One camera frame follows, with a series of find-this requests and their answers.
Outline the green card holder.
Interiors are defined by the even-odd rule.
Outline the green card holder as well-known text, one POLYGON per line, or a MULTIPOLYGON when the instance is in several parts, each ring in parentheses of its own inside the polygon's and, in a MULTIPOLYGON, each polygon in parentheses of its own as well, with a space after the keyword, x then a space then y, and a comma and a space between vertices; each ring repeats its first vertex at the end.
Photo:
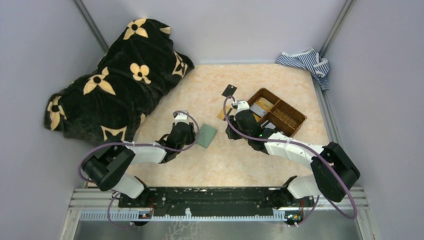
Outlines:
POLYGON ((215 127, 206 123, 202 124, 198 132, 196 143, 207 149, 214 140, 217 132, 218 130, 215 127))

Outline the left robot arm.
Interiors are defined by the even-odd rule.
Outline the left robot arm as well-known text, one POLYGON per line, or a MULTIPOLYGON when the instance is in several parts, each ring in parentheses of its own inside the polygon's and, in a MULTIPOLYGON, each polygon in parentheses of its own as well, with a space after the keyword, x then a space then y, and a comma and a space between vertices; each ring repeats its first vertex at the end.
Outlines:
POLYGON ((101 191, 114 190, 130 197, 132 203, 144 207, 149 203, 147 185, 126 173, 130 165, 142 163, 165 164, 176 158, 185 147, 196 140, 196 124, 174 123, 169 134, 154 143, 136 146, 129 142, 108 142, 90 153, 80 169, 101 191))

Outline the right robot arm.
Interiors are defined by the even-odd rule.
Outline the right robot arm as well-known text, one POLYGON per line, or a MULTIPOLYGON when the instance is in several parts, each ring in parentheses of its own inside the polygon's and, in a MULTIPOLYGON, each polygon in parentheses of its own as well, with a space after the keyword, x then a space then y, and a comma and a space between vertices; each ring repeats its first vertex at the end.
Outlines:
POLYGON ((339 203, 361 176, 350 157, 336 142, 321 146, 295 140, 276 129, 261 127, 249 110, 225 118, 229 139, 244 138, 255 151, 285 158, 311 170, 310 175, 290 177, 274 192, 269 200, 275 206, 295 206, 302 198, 316 195, 339 203))

